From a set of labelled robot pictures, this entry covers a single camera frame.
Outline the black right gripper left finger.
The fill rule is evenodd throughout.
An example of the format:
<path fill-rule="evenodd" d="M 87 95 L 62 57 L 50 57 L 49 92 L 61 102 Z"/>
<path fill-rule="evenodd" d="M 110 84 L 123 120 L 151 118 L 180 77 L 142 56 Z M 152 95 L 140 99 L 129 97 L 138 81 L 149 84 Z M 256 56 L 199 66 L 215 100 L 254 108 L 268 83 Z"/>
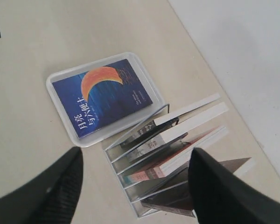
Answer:
<path fill-rule="evenodd" d="M 69 224 L 80 198 L 82 150 L 73 147 L 13 192 L 0 198 L 0 224 Z"/>

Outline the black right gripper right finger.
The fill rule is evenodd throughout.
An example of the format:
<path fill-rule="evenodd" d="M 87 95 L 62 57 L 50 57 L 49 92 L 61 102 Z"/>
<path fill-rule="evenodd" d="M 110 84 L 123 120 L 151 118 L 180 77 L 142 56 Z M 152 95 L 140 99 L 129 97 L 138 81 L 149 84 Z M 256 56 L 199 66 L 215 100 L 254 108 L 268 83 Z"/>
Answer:
<path fill-rule="evenodd" d="M 280 203 L 255 190 L 201 148 L 188 169 L 189 193 L 200 224 L 280 224 Z"/>

